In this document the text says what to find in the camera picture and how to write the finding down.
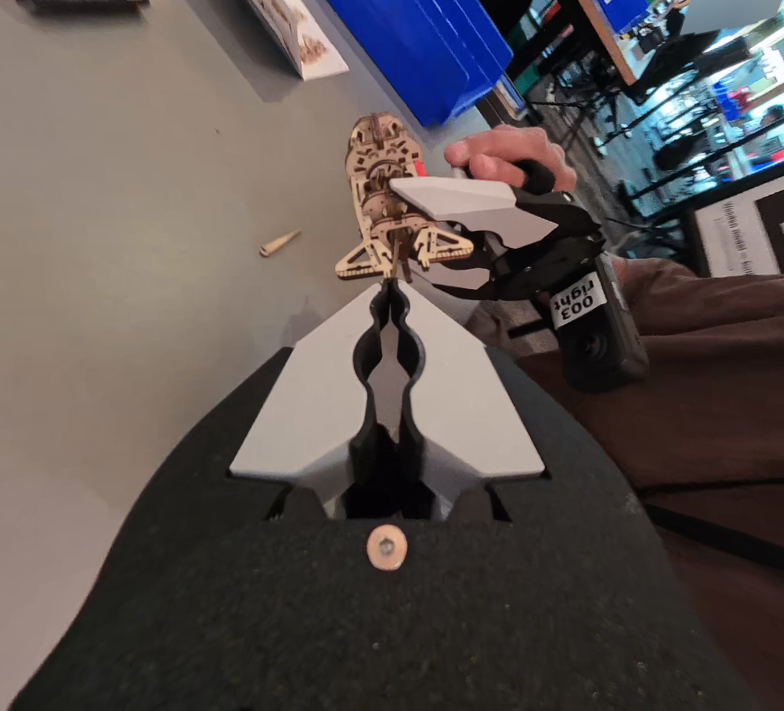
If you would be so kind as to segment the person's right hand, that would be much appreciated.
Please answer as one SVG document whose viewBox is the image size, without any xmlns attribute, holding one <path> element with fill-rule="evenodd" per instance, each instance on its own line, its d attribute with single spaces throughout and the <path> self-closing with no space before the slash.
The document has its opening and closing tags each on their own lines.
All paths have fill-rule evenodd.
<svg viewBox="0 0 784 711">
<path fill-rule="evenodd" d="M 551 173 L 554 191 L 571 193 L 577 183 L 563 148 L 539 127 L 499 125 L 449 144 L 444 157 L 451 167 L 470 172 L 474 179 L 500 181 L 530 194 L 534 193 L 529 183 L 535 169 L 520 167 L 523 161 L 534 161 Z"/>
</svg>

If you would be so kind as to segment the black framed tag sign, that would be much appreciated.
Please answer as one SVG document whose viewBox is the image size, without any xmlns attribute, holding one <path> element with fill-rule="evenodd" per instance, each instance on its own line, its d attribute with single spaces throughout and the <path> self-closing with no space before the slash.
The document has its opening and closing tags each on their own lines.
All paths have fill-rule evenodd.
<svg viewBox="0 0 784 711">
<path fill-rule="evenodd" d="M 684 216 L 687 267 L 699 276 L 783 274 L 783 177 Z"/>
</svg>

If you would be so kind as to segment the small wooden cone part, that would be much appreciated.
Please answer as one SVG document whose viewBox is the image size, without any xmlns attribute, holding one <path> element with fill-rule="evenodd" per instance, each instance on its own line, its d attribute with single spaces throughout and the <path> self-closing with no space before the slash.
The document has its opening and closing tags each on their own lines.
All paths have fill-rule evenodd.
<svg viewBox="0 0 784 711">
<path fill-rule="evenodd" d="M 300 234 L 301 229 L 295 228 L 283 235 L 275 237 L 271 241 L 262 244 L 259 248 L 260 256 L 262 258 L 268 259 L 269 257 L 279 252 L 283 247 L 293 242 Z"/>
</svg>

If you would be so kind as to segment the person's right forearm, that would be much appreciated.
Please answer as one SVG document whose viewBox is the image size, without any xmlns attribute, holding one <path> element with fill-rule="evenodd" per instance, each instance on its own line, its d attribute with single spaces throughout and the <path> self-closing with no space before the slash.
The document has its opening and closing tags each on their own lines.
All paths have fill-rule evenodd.
<svg viewBox="0 0 784 711">
<path fill-rule="evenodd" d="M 581 393 L 558 352 L 523 357 L 521 368 L 637 490 L 781 481 L 783 276 L 703 278 L 665 259 L 612 260 L 648 376 Z"/>
</svg>

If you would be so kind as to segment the white instruction booklet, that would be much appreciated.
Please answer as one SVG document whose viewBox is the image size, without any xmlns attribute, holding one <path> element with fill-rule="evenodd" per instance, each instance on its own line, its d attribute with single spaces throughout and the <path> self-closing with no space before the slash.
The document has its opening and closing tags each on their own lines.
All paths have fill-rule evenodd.
<svg viewBox="0 0 784 711">
<path fill-rule="evenodd" d="M 302 0 L 245 0 L 303 81 L 345 74 L 349 67 Z"/>
</svg>

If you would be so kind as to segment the wooden model plane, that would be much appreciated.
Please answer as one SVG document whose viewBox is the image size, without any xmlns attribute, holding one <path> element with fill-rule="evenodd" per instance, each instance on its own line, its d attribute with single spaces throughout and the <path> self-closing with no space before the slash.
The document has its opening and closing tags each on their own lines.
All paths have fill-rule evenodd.
<svg viewBox="0 0 784 711">
<path fill-rule="evenodd" d="M 395 178 L 426 175 L 422 154 L 393 114 L 372 113 L 354 125 L 345 167 L 361 242 L 336 264 L 339 279 L 389 281 L 402 274 L 410 282 L 410 261 L 428 270 L 434 263 L 465 260 L 474 253 L 471 240 L 440 228 L 391 189 Z"/>
</svg>

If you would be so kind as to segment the blue plastic bin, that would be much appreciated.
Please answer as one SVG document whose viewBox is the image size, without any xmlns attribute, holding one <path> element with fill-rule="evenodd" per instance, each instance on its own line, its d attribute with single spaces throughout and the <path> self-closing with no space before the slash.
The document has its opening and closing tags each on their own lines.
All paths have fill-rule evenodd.
<svg viewBox="0 0 784 711">
<path fill-rule="evenodd" d="M 512 50 L 479 0 L 326 0 L 418 122 L 484 98 Z"/>
</svg>

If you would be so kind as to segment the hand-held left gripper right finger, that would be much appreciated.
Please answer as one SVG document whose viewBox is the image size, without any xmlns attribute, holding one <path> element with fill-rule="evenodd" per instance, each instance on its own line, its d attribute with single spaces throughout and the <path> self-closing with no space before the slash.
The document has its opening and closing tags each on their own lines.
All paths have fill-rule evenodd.
<svg viewBox="0 0 784 711">
<path fill-rule="evenodd" d="M 510 363 L 405 282 L 390 308 L 398 360 L 409 374 L 401 415 L 414 441 L 415 475 L 434 494 L 433 519 L 488 483 L 541 477 L 546 466 L 498 370 Z"/>
</svg>

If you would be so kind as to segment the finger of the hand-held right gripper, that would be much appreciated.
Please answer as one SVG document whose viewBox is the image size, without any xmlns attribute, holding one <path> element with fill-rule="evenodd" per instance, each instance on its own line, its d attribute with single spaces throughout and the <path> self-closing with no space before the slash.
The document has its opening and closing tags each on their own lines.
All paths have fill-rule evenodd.
<svg viewBox="0 0 784 711">
<path fill-rule="evenodd" d="M 541 242 L 558 225 L 517 206 L 506 183 L 454 177 L 392 178 L 393 194 L 439 223 L 459 223 L 471 232 L 494 234 L 505 248 Z"/>
<path fill-rule="evenodd" d="M 429 269 L 423 270 L 423 278 L 440 292 L 459 299 L 492 299 L 491 273 L 486 267 L 456 269 L 444 263 L 432 263 Z"/>
</svg>

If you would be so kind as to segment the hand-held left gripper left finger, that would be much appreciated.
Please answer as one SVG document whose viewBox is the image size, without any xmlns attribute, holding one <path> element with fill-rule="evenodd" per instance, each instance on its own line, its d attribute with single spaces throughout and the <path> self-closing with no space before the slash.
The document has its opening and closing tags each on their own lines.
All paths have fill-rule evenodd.
<svg viewBox="0 0 784 711">
<path fill-rule="evenodd" d="M 368 378 L 381 359 L 389 285 L 374 284 L 304 335 L 230 463 L 236 478 L 340 498 L 365 473 L 376 429 Z"/>
</svg>

